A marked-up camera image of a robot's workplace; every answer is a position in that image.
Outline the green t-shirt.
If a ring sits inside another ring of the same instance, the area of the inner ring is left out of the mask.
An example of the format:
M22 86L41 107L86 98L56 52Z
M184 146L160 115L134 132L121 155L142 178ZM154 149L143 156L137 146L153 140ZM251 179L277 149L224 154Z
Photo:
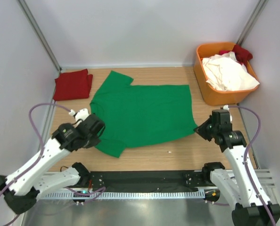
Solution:
M105 123L95 147L120 157L126 148L156 145L194 133L189 85L133 85L133 78L111 71L90 103Z

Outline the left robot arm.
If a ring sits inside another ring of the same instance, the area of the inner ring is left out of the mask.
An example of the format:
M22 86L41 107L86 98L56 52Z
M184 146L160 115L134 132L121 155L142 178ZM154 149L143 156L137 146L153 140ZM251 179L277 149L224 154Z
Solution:
M86 110L74 115L76 122L63 123L33 158L8 176L0 175L0 191L8 207L22 214L31 209L45 195L68 186L85 188L90 172L76 162L68 169L52 176L44 174L55 163L71 152L96 146L105 129L105 123Z

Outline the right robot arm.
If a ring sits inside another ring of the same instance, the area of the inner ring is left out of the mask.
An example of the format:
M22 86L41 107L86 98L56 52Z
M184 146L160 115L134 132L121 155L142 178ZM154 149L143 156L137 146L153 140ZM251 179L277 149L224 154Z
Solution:
M232 209L236 226L275 226L280 205L274 204L264 191L249 157L251 143L232 128L230 106L213 110L209 118L194 131L204 140L214 142L229 161L234 179L220 162L204 164L201 179L206 186L215 185Z

